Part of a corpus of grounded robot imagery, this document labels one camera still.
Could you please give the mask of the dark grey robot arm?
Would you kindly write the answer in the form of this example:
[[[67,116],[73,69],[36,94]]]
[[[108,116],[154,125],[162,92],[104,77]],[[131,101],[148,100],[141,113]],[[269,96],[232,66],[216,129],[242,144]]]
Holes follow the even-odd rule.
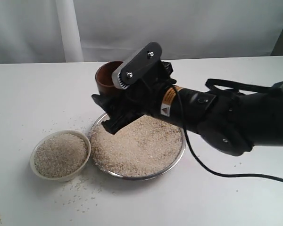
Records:
[[[156,42],[127,58],[107,76],[113,91],[92,95],[116,134],[143,115],[200,135],[215,149],[240,156],[254,146],[283,146],[283,81],[271,87],[208,79],[207,92],[182,88],[171,78]]]

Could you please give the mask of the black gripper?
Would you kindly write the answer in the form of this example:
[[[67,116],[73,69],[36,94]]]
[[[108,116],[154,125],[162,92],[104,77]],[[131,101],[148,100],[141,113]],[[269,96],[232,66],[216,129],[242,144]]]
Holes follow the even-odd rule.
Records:
[[[133,53],[112,73],[117,89],[124,94],[92,94],[92,99],[109,116],[101,124],[114,135],[144,114],[178,127],[197,127],[216,101],[216,95],[176,86],[170,77],[170,62],[160,62],[162,48],[150,42]]]

